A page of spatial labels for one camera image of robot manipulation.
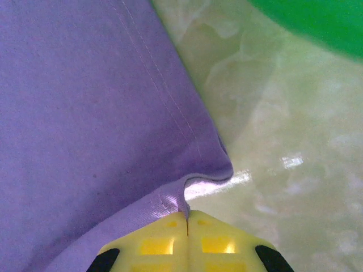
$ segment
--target black rubber edge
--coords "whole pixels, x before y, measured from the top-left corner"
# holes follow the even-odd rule
[[[267,272],[294,272],[280,252],[265,245],[258,245],[255,250]]]
[[[110,272],[119,253],[120,250],[118,248],[112,248],[97,255],[86,272]]]

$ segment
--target fabric fold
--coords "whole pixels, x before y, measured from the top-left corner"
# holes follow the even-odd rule
[[[84,271],[230,160],[147,0],[0,0],[0,270]]]

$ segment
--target glossy floor surface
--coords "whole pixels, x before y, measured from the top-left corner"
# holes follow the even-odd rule
[[[154,0],[233,161],[202,210],[275,244],[295,271],[363,271],[363,64],[247,1]]]

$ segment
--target seam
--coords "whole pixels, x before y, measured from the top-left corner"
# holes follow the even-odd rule
[[[155,89],[157,90],[157,93],[158,93],[158,95],[159,95],[159,98],[160,98],[161,102],[163,103],[163,105],[164,105],[164,106],[165,106],[165,108],[167,109],[168,113],[170,114],[170,116],[172,117],[172,119],[174,120],[174,122],[176,123],[177,127],[178,127],[178,128],[179,128],[179,130],[180,130],[180,133],[182,134],[182,136],[184,137],[184,139],[187,141],[188,145],[190,145],[190,143],[189,143],[189,141],[188,141],[187,137],[184,135],[184,133],[183,133],[183,131],[182,131],[182,128],[180,127],[180,125],[179,125],[179,124],[178,124],[178,122],[176,121],[176,119],[175,119],[174,115],[171,113],[171,111],[170,111],[170,110],[169,110],[169,108],[167,107],[166,103],[163,101],[163,99],[162,99],[162,97],[161,97],[161,95],[160,95],[160,90],[158,89],[157,84],[155,83],[154,78],[151,76],[149,69],[146,67],[145,61],[143,60],[143,58],[142,58],[142,56],[141,56],[141,54],[140,54],[139,50],[137,49],[136,44],[135,44],[134,40],[132,39],[130,32],[128,31],[128,28],[126,27],[125,23],[123,22],[123,20],[122,20],[122,18],[121,18],[121,15],[117,12],[117,10],[116,10],[115,6],[113,5],[113,3],[111,2],[111,0],[107,0],[107,2],[108,2],[108,3],[111,5],[111,7],[114,9],[115,13],[117,14],[117,17],[119,18],[119,21],[120,21],[120,22],[121,22],[121,24],[123,25],[123,28],[126,30],[126,33],[127,33],[127,35],[129,36],[130,41],[131,41],[131,43],[132,43],[132,45],[133,45],[133,47],[134,47],[134,49],[135,49],[136,53],[138,54],[138,57],[139,57],[139,59],[141,60],[143,67],[145,68],[145,70],[146,70],[147,74],[149,75],[149,77],[150,77],[151,81],[153,82],[153,85],[154,85]]]
[[[145,43],[145,40],[143,39],[143,37],[142,37],[142,35],[141,35],[140,31],[138,30],[138,28],[137,28],[137,26],[136,26],[136,23],[135,23],[135,21],[134,21],[134,18],[133,18],[133,16],[132,16],[131,12],[130,12],[130,10],[128,9],[128,7],[127,7],[126,3],[124,2],[124,0],[121,0],[121,1],[122,1],[122,3],[123,3],[124,7],[126,8],[127,13],[129,14],[129,16],[130,16],[130,18],[131,18],[132,24],[135,26],[135,29],[136,29],[136,31],[137,31],[137,33],[138,33],[138,35],[139,35],[139,37],[140,37],[140,39],[141,39],[141,41],[142,41],[143,45],[145,46],[145,48],[146,48],[146,50],[147,50],[147,52],[148,52],[148,54],[149,54],[149,56],[150,56],[150,58],[151,58],[151,61],[153,62],[153,64],[154,64],[154,66],[156,67],[156,69],[157,69],[157,71],[158,71],[159,75],[161,76],[161,78],[162,78],[162,80],[163,80],[163,84],[164,84],[164,86],[165,86],[165,88],[166,88],[166,90],[167,90],[167,92],[168,92],[169,97],[171,98],[171,100],[173,101],[174,105],[176,106],[176,108],[177,108],[177,109],[178,109],[178,111],[180,112],[181,116],[184,118],[185,122],[187,123],[187,125],[188,125],[188,127],[189,127],[189,129],[190,129],[190,131],[191,131],[191,133],[192,133],[192,135],[193,135],[193,137],[194,137],[195,141],[196,141],[196,144],[197,144],[197,151],[198,151],[198,153],[199,153],[199,156],[200,156],[201,160],[203,161],[203,158],[202,158],[202,155],[201,155],[201,152],[200,152],[200,147],[199,147],[198,139],[197,139],[197,137],[196,137],[196,135],[195,135],[195,133],[194,133],[194,131],[193,131],[193,129],[192,129],[192,127],[191,127],[190,123],[188,122],[188,120],[187,120],[187,118],[185,117],[185,115],[183,114],[182,110],[179,108],[179,106],[178,106],[178,105],[177,105],[177,103],[175,102],[174,98],[172,97],[172,95],[171,95],[171,93],[170,93],[170,89],[169,89],[168,85],[166,84],[165,78],[164,78],[164,76],[162,75],[162,73],[161,73],[161,71],[160,71],[160,69],[159,69],[159,66],[156,64],[156,62],[155,62],[155,60],[154,60],[154,58],[153,58],[153,55],[151,54],[151,51],[150,51],[149,47],[147,47],[147,45],[146,45],[146,43]]]

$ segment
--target green plastic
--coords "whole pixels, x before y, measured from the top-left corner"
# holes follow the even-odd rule
[[[363,59],[363,0],[250,0],[272,20]]]

